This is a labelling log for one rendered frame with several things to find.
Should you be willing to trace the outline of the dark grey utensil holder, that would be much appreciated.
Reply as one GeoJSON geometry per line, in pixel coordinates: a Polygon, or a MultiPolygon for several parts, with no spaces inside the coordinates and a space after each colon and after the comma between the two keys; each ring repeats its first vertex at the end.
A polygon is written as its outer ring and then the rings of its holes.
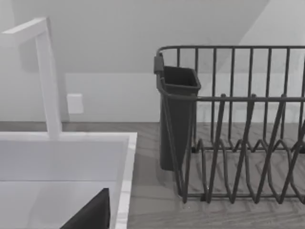
{"type": "MultiPolygon", "coordinates": [[[[170,94],[197,95],[201,89],[201,83],[194,69],[164,66],[165,91],[170,94]]],[[[178,166],[181,168],[186,145],[190,118],[190,102],[186,100],[169,99],[168,100],[171,126],[173,128],[173,137],[175,153],[178,166]]],[[[160,113],[160,167],[163,170],[173,171],[173,160],[170,149],[169,135],[165,118],[165,111],[161,106],[160,113]]]]}

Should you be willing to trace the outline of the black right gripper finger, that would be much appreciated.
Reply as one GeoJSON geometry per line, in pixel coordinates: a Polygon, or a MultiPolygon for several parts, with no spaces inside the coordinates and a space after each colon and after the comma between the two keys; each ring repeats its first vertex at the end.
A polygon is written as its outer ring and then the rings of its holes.
{"type": "Polygon", "coordinates": [[[60,229],[110,229],[109,188],[103,188],[60,229]]]}

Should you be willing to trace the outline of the tall white tap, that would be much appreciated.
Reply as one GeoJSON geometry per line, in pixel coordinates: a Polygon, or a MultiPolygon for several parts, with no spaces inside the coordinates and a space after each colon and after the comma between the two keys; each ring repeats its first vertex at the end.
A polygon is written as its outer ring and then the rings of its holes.
{"type": "Polygon", "coordinates": [[[59,89],[53,49],[51,45],[49,18],[39,17],[0,34],[0,46],[20,45],[28,40],[36,41],[40,83],[46,117],[46,132],[1,132],[0,140],[35,141],[58,140],[62,134],[59,89]]]}

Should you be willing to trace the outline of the white sink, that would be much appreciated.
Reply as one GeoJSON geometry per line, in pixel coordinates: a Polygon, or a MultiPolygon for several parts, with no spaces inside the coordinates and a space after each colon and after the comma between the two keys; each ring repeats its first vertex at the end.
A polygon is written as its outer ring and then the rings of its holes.
{"type": "Polygon", "coordinates": [[[0,140],[0,229],[60,229],[103,188],[110,229],[127,229],[136,132],[0,140]]]}

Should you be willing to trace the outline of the white wall outlet plate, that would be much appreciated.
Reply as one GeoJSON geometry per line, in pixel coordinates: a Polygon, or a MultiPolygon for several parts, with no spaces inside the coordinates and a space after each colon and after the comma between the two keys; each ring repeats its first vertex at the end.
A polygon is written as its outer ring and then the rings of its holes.
{"type": "Polygon", "coordinates": [[[83,95],[67,94],[68,112],[71,115],[78,115],[84,112],[83,95]]]}

